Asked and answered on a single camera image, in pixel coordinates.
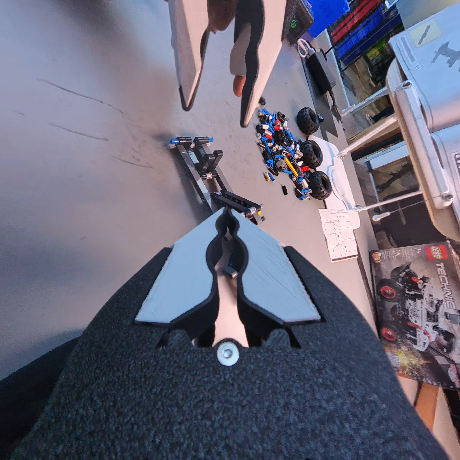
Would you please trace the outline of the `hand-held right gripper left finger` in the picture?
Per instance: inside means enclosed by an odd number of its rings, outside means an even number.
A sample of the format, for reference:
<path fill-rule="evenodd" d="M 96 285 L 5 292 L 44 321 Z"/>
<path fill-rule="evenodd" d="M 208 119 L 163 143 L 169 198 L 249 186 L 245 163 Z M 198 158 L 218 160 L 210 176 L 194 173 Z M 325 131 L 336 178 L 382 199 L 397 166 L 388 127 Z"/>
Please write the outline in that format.
<path fill-rule="evenodd" d="M 219 313 L 215 266 L 223 255 L 224 235 L 225 210 L 221 209 L 177 240 L 135 323 L 184 330 L 189 337 L 214 328 Z"/>

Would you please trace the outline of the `pile of small building pieces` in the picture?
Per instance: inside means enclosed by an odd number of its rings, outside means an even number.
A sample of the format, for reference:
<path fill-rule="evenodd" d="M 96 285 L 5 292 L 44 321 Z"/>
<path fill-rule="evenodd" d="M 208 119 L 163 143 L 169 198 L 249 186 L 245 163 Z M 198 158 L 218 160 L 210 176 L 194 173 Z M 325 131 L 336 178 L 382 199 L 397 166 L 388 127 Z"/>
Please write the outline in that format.
<path fill-rule="evenodd" d="M 281 112 L 270 113 L 265 108 L 257 111 L 258 124 L 256 124 L 257 145 L 260 149 L 263 162 L 267 171 L 263 173 L 269 183 L 275 181 L 275 176 L 280 173 L 287 174 L 294 184 L 294 192 L 298 199 L 312 199 L 307 178 L 309 173 L 316 169 L 303 166 L 300 145 L 288 129 L 288 120 Z M 287 168 L 284 158 L 288 158 L 296 168 L 299 176 L 296 178 Z"/>

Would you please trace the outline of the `toy truck box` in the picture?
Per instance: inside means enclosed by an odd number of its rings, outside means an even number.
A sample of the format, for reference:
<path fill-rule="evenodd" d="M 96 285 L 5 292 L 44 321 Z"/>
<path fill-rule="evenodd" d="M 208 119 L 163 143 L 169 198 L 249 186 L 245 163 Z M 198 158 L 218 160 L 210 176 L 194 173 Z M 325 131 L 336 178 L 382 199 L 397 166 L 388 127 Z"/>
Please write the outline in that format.
<path fill-rule="evenodd" d="M 449 240 L 370 252 L 377 330 L 400 377 L 459 391 L 459 256 Z"/>

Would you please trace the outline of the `person's left hand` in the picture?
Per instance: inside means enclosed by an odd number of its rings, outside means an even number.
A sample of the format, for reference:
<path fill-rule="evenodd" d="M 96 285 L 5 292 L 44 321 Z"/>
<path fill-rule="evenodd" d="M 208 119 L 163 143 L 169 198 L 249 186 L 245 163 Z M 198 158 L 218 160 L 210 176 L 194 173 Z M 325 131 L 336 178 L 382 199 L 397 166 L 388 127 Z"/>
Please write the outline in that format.
<path fill-rule="evenodd" d="M 212 33 L 224 31 L 235 18 L 236 0 L 210 0 L 208 1 L 209 30 Z M 233 75 L 233 93 L 238 98 L 242 97 L 242 91 L 246 82 L 245 50 L 250 38 L 250 27 L 242 32 L 236 40 L 230 53 L 230 73 Z"/>

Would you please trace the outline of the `building instruction booklet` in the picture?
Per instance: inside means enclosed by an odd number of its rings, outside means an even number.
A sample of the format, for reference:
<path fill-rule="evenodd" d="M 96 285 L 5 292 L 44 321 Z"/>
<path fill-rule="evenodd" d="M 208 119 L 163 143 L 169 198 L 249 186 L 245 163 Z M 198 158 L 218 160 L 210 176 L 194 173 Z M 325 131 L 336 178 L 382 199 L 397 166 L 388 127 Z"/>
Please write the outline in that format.
<path fill-rule="evenodd" d="M 435 210 L 459 220 L 460 6 L 390 39 L 389 96 Z"/>

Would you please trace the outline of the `black device green display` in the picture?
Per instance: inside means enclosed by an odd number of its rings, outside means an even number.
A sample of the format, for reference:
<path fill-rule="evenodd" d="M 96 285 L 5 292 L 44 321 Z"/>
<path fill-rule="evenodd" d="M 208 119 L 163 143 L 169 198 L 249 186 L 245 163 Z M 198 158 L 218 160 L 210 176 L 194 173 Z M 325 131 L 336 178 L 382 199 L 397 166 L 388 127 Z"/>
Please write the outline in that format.
<path fill-rule="evenodd" d="M 297 41 L 313 25 L 312 5 L 307 0 L 287 0 L 283 37 Z"/>

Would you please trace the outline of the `white sticker sheet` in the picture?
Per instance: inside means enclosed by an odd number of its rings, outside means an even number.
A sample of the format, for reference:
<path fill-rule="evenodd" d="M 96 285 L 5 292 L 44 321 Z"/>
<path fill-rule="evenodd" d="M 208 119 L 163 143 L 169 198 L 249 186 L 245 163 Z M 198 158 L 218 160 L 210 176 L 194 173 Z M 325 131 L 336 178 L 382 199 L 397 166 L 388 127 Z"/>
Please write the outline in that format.
<path fill-rule="evenodd" d="M 358 246 L 355 229 L 360 227 L 359 213 L 354 210 L 318 210 L 331 262 L 356 259 Z"/>

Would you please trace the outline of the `grey and black brick chassis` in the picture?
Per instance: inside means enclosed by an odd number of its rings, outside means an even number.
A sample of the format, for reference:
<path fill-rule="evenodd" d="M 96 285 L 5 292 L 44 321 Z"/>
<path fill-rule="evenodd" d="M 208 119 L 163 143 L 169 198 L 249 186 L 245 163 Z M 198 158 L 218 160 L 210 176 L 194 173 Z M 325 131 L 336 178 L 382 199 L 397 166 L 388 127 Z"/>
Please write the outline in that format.
<path fill-rule="evenodd" d="M 196 194 L 210 214 L 227 207 L 261 225 L 265 221 L 264 205 L 233 192 L 219 165 L 223 151 L 209 149 L 213 141 L 213 137 L 176 137 L 169 140 L 169 148 L 177 152 Z"/>

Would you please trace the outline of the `stack of coloured crates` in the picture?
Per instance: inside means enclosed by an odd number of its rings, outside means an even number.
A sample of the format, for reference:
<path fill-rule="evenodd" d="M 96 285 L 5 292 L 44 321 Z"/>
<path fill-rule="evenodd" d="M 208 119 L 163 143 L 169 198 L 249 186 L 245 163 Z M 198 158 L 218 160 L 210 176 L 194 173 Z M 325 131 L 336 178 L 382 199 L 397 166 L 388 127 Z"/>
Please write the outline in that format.
<path fill-rule="evenodd" d="M 349 11 L 329 26 L 330 49 L 344 71 L 381 40 L 403 30 L 397 1 L 348 1 Z"/>

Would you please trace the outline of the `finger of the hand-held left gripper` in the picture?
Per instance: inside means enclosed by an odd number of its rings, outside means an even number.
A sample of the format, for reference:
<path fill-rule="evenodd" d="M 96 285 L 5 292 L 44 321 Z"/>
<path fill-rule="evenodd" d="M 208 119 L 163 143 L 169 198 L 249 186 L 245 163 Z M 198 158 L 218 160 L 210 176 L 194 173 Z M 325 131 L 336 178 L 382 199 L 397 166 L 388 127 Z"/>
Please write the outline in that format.
<path fill-rule="evenodd" d="M 242 0 L 235 13 L 230 73 L 241 95 L 241 127 L 247 127 L 282 47 L 287 1 Z"/>
<path fill-rule="evenodd" d="M 169 16 L 181 105 L 191 110 L 210 34 L 208 1 L 170 0 Z"/>

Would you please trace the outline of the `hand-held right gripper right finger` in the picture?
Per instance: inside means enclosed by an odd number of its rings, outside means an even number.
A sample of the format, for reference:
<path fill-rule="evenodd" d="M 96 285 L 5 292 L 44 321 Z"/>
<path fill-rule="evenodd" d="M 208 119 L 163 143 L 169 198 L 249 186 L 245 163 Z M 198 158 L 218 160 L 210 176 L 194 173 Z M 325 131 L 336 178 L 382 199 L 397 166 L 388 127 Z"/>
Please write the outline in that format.
<path fill-rule="evenodd" d="M 239 269 L 237 309 L 246 329 L 269 335 L 277 328 L 321 321 L 277 239 L 236 211 L 232 211 L 232 236 Z"/>

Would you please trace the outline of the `grey desk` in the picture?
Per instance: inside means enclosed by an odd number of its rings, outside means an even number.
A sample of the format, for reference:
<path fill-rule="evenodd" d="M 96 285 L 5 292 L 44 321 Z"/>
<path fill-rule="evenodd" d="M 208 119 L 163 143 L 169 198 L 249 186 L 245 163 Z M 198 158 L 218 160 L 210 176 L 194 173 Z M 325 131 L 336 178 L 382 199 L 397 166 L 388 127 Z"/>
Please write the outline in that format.
<path fill-rule="evenodd" d="M 263 179 L 229 69 L 233 20 L 211 32 L 184 111 L 167 1 L 1 1 L 1 379 L 80 335 L 160 249 L 206 219 L 175 136 L 213 136 L 233 190 L 374 327 L 367 251 L 330 262 L 317 201 Z"/>

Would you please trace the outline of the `white book stand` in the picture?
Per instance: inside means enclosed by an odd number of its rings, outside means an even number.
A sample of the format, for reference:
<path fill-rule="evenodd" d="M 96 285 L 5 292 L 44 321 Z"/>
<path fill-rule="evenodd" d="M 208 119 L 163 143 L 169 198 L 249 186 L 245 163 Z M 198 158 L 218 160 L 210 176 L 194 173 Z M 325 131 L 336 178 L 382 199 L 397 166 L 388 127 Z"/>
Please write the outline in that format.
<path fill-rule="evenodd" d="M 345 171 L 345 157 L 374 140 L 392 124 L 398 124 L 403 137 L 403 150 L 410 158 L 419 188 L 400 200 L 422 196 L 434 227 L 444 236 L 459 241 L 459 81 L 448 76 L 441 79 L 440 70 L 422 70 L 410 75 L 401 63 L 393 63 L 387 74 L 386 94 L 395 113 L 375 126 L 359 140 L 338 151 L 335 145 L 312 137 L 323 153 L 321 171 L 332 185 L 327 209 L 320 210 L 323 229 L 325 213 L 338 218 L 339 229 L 360 226 L 360 214 L 372 207 L 361 207 L 351 191 Z"/>

